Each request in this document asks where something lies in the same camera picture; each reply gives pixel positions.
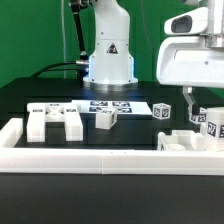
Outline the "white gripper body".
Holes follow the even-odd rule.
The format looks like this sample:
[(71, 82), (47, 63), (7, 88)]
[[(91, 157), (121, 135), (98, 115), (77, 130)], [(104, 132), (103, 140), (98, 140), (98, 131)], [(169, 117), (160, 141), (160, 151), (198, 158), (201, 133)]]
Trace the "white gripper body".
[(170, 18), (159, 49), (161, 84), (224, 88), (224, 0), (181, 0), (196, 9)]

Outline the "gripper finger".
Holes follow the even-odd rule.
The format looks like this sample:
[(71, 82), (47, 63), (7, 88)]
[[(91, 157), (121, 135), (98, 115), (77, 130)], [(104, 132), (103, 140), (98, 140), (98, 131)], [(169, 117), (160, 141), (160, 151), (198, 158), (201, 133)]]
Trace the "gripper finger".
[(193, 89), (191, 87), (183, 87), (183, 96), (188, 103), (188, 111), (192, 115), (198, 115), (200, 113), (200, 107), (196, 103), (196, 100), (193, 95)]

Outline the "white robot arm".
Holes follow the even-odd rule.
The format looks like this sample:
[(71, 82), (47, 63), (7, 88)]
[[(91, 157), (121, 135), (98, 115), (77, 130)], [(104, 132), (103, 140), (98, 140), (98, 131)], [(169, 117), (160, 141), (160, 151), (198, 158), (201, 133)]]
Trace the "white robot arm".
[[(156, 78), (181, 86), (189, 112), (199, 113), (194, 87), (224, 88), (224, 0), (181, 0), (194, 9), (167, 20), (168, 35), (158, 53)], [(95, 50), (87, 55), (79, 12), (93, 7)], [(80, 59), (88, 72), (81, 76), (92, 88), (118, 90), (135, 85), (134, 61), (129, 53), (130, 16), (117, 0), (70, 0)]]

